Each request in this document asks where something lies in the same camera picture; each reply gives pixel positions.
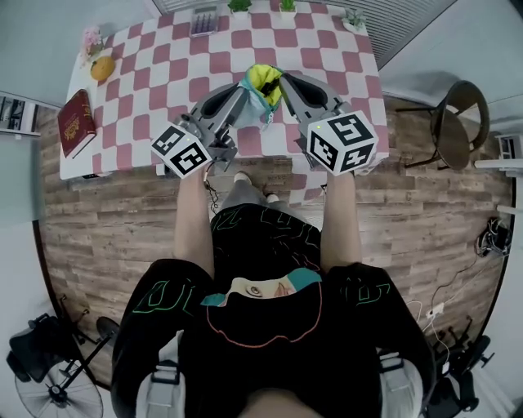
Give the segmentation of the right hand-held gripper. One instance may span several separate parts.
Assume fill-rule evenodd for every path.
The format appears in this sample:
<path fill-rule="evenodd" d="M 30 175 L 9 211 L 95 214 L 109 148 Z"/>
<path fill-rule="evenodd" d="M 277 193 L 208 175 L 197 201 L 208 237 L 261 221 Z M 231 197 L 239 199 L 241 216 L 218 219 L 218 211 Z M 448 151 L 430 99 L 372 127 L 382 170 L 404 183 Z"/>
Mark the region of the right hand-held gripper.
<path fill-rule="evenodd" d="M 339 176 L 369 165 L 378 134 L 363 111 L 342 104 L 330 85 L 306 75 L 286 72 L 279 89 L 299 121 L 297 144 L 312 168 Z"/>

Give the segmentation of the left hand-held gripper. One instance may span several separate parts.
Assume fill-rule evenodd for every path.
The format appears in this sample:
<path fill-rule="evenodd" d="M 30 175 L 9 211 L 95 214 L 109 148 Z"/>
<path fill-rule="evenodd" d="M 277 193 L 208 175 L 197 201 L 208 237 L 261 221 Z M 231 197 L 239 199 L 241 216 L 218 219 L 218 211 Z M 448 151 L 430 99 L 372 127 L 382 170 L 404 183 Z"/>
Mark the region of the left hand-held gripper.
<path fill-rule="evenodd" d="M 248 93 L 238 83 L 210 91 L 191 110 L 170 122 L 151 141 L 152 152 L 181 179 L 214 162 L 226 171 L 237 154 L 229 135 Z"/>

